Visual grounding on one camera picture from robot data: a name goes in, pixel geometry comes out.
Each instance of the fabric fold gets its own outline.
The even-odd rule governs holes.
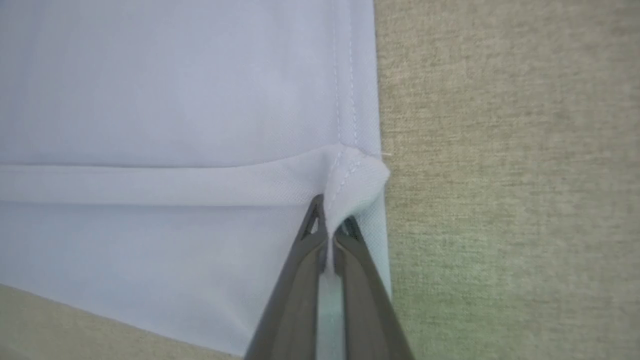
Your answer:
[[[318,174],[327,174],[324,178]],[[359,186],[361,177],[368,178]],[[326,213],[361,207],[388,170],[342,144],[290,158],[223,168],[0,165],[0,201],[128,206],[284,206],[327,196]],[[349,197],[339,195],[349,189]]]

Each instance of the seam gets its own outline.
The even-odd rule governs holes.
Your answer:
[[[356,102],[353,98],[353,25],[351,20],[351,4],[349,3],[349,80],[351,82],[351,90],[349,97],[351,98],[351,112],[353,115],[353,142],[358,146],[358,122],[356,120]]]
[[[360,164],[362,164],[362,159],[358,160],[355,164],[352,163],[351,166],[349,166],[349,171],[347,171],[346,174],[344,174],[344,177],[342,178],[342,182],[340,183],[338,190],[333,194],[333,197],[331,198],[331,202],[329,202],[329,206],[327,206],[327,209],[326,209],[327,212],[331,210],[333,203],[335,202],[335,199],[344,189],[344,185],[347,183],[349,176],[351,176],[351,174],[353,174],[354,172],[356,172],[356,170],[358,170],[358,168],[360,167]]]
[[[340,159],[342,159],[342,155],[344,154],[344,151],[345,151],[345,148],[343,147],[340,150],[340,152],[338,152],[338,155],[335,157],[335,160],[333,161],[333,165],[331,165],[331,168],[329,169],[329,175],[326,177],[326,184],[324,184],[325,189],[327,186],[329,186],[329,181],[331,181],[331,175],[333,175],[333,171],[340,163]]]
[[[342,135],[341,135],[341,130],[340,130],[340,94],[339,94],[339,88],[338,88],[338,60],[337,60],[337,55],[336,55],[336,34],[335,34],[335,28],[336,28],[336,11],[335,11],[335,0],[331,1],[331,13],[332,13],[332,17],[333,17],[333,81],[335,82],[335,117],[336,117],[336,121],[338,123],[338,142],[341,143],[342,142]]]

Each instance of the beige fabric surface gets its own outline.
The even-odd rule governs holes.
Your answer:
[[[377,0],[376,22],[416,358],[640,359],[640,2]],[[2,286],[0,345],[229,358]]]

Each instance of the white fabric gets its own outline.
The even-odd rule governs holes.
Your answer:
[[[0,282],[242,354],[311,198],[389,288],[371,0],[0,3]]]

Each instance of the beige background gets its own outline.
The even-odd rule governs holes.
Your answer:
[[[416,358],[640,359],[640,2],[377,0],[376,27]],[[6,287],[0,344],[227,359]]]

